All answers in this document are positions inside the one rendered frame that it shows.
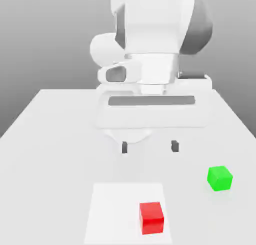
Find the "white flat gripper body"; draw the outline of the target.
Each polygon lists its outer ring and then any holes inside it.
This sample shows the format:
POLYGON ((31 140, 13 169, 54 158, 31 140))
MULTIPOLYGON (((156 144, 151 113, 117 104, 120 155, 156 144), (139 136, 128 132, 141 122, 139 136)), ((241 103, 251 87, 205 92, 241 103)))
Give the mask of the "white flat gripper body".
POLYGON ((163 95, 145 95, 139 84, 101 84, 95 122, 102 129, 201 128, 210 118, 210 78, 177 79, 163 95))

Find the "small red cube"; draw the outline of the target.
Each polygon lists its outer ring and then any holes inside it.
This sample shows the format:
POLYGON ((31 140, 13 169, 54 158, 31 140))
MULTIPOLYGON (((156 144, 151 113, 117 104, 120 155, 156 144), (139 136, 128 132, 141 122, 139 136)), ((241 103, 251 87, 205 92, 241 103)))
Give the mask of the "small red cube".
POLYGON ((143 235, 162 233, 164 230, 165 217, 160 202, 140 203, 139 221, 143 235))

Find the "small green cube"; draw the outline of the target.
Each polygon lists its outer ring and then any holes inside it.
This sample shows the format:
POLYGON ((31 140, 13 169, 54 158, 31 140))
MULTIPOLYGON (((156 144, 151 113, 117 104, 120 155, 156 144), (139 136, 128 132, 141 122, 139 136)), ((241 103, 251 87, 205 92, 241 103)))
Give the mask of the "small green cube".
POLYGON ((215 192, 226 191, 231 188, 233 175, 224 166, 213 166, 208 169, 207 182, 215 192))

